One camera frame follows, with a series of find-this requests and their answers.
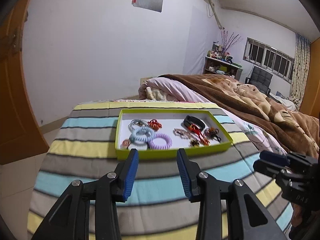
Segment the black wristband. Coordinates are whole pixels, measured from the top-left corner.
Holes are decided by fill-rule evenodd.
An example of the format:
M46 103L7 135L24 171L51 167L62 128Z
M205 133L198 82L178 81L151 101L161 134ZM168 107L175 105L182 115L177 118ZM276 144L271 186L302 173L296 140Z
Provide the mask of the black wristband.
M205 123L202 120L189 115L185 117L185 119L183 120L183 124L187 128L190 127L191 125L195 125L200 131L203 131L206 127Z

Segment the small gold black charm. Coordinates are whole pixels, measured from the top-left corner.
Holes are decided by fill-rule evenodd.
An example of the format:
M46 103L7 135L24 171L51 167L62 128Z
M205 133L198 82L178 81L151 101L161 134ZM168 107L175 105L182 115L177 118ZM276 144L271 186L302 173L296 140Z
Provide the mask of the small gold black charm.
M200 142L197 139L191 139L190 140L190 146L191 147L199 147L200 146Z

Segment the brown plush blanket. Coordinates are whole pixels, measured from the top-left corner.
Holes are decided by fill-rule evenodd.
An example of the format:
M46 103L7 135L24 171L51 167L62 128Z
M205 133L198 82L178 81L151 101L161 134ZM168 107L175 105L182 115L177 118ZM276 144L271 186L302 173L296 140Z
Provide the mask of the brown plush blanket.
M318 118L291 111L268 98L254 85L239 83L225 75L166 74L165 77L182 83L219 107L263 128L285 150L318 157Z

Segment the striped bed sheet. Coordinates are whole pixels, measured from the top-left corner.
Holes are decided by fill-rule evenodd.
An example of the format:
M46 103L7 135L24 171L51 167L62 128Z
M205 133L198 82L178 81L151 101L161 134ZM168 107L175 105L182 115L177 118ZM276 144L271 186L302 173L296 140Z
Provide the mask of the striped bed sheet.
M226 152L197 159L216 179L242 179L284 232L290 228L291 205L280 187L253 170L262 147L283 153L278 142L249 122L214 103L114 101L77 105L61 126L44 158L31 195L27 230L32 236L43 218L74 180L99 179L117 165L116 126L122 109L202 109L212 113L233 139ZM194 239L198 204L185 198L176 161L141 161L128 201L119 203L123 239Z

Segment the lime green cardboard tray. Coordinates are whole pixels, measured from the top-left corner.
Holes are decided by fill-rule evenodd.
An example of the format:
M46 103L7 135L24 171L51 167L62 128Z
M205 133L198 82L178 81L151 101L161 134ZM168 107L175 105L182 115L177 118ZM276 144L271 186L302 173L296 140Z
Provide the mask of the lime green cardboard tray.
M195 125L185 127L185 117L194 116L206 127L200 131ZM197 139L199 147L191 147L190 140ZM182 109L124 109L120 112L116 129L116 156L128 157L133 148L140 159L172 159L179 148L187 155L224 152L231 147L232 137L209 111Z

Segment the floral curtain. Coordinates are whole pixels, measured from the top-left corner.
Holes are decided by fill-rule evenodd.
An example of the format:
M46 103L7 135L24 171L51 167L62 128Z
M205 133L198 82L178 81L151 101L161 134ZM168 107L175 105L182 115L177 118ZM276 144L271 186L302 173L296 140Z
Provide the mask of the floral curtain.
M310 41L296 33L295 59L292 69L290 100L300 109L310 68Z

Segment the black office chair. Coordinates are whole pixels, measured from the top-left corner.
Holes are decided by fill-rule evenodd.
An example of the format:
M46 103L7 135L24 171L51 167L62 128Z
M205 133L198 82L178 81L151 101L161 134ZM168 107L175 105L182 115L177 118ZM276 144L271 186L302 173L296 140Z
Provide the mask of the black office chair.
M246 77L245 83L254 85L261 93L269 96L271 89L270 84L273 75L257 66L254 66L250 77Z

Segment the barred window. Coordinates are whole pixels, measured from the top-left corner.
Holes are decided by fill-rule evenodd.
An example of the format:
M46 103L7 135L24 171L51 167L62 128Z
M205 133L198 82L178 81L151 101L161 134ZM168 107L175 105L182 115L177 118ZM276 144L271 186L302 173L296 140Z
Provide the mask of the barred window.
M269 45L248 37L243 59L292 82L294 58Z

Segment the orange wooden door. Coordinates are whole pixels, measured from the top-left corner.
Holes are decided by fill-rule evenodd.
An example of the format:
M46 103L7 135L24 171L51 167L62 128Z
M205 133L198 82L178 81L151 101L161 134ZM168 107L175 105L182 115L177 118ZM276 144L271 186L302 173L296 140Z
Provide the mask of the orange wooden door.
M24 28L30 0L18 0L1 23L1 38ZM1 48L1 164L48 151L25 85L22 51L3 55Z

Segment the cluttered wooden shelf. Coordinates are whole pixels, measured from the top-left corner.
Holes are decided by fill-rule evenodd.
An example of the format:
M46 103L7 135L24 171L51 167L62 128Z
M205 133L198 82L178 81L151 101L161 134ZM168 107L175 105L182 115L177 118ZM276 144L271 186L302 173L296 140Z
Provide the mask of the cluttered wooden shelf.
M233 62L233 58L217 42L213 43L212 49L205 56L203 74L221 74L240 80L242 66Z

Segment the pink blossom branches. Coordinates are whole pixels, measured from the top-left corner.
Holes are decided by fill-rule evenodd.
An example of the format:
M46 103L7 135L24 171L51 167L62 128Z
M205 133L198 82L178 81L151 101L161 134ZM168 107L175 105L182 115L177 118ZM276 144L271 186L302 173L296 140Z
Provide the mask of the pink blossom branches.
M223 55L225 55L232 46L242 41L242 36L232 32L229 35L229 32L225 29L221 30L221 46Z

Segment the white air conditioner pipe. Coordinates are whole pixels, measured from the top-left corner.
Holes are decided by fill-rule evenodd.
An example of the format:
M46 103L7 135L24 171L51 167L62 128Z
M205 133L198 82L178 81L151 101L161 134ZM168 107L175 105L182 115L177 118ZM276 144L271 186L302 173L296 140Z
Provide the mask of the white air conditioner pipe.
M221 24L221 22L220 22L220 20L219 20L219 17L218 17L218 15L217 15L216 11L215 11L215 5L214 5L214 3L212 2L212 0L208 0L208 3L209 3L209 5L210 5L210 7L211 7L211 9L212 9L212 12L213 12L213 15L214 15L214 17L215 17L215 20L216 20L216 23L217 23L218 28L219 28L220 30L224 30L225 28L222 26L222 24Z

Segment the metal door latch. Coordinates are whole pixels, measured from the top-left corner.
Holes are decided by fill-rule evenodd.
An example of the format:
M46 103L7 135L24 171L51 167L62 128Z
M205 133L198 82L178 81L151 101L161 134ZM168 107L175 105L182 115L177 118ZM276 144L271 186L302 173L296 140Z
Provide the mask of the metal door latch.
M1 48L4 49L3 55L7 55L8 53L14 55L22 51L22 37L22 29L16 27L12 33L1 38Z

